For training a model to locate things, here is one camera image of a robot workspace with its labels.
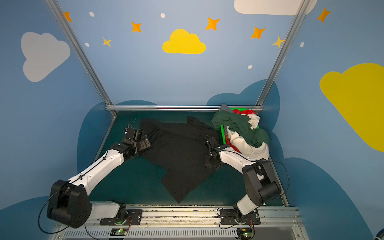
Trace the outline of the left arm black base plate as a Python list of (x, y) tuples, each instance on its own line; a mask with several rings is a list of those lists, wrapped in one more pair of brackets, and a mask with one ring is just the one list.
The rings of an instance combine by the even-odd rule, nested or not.
[(100, 220), (101, 226), (139, 226), (141, 224), (143, 210), (126, 210), (125, 214), (118, 213), (115, 218)]

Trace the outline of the black t shirt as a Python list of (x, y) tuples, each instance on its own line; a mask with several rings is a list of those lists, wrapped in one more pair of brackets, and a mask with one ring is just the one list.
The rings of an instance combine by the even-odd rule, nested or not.
[(210, 154), (206, 142), (219, 141), (218, 132), (199, 119), (188, 117), (186, 123), (141, 119), (140, 128), (151, 144), (142, 156), (167, 170), (162, 183), (178, 203), (218, 170), (206, 167)]

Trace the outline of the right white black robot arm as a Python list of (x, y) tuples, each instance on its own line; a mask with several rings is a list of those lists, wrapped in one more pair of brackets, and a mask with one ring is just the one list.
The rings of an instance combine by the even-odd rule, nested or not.
[(243, 221), (245, 217), (283, 192), (270, 161), (255, 160), (233, 150), (228, 145), (219, 145), (215, 138), (206, 140), (209, 154), (206, 156), (206, 168), (218, 169), (227, 164), (243, 175), (246, 195), (234, 206), (234, 217)]

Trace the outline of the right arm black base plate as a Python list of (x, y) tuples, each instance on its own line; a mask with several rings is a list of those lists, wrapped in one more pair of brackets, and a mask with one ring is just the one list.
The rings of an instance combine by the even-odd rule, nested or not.
[(217, 215), (220, 217), (221, 225), (231, 226), (237, 224), (260, 225), (261, 219), (257, 210), (251, 211), (247, 215), (243, 215), (237, 209), (218, 208)]

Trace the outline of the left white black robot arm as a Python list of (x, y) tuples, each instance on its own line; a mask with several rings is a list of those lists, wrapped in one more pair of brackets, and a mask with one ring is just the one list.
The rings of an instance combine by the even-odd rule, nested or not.
[(58, 180), (51, 188), (47, 201), (47, 217), (77, 229), (91, 220), (108, 220), (123, 225), (128, 216), (126, 205), (116, 201), (92, 202), (89, 196), (94, 188), (114, 169), (150, 147), (143, 130), (126, 128), (125, 137), (93, 164), (76, 176)]

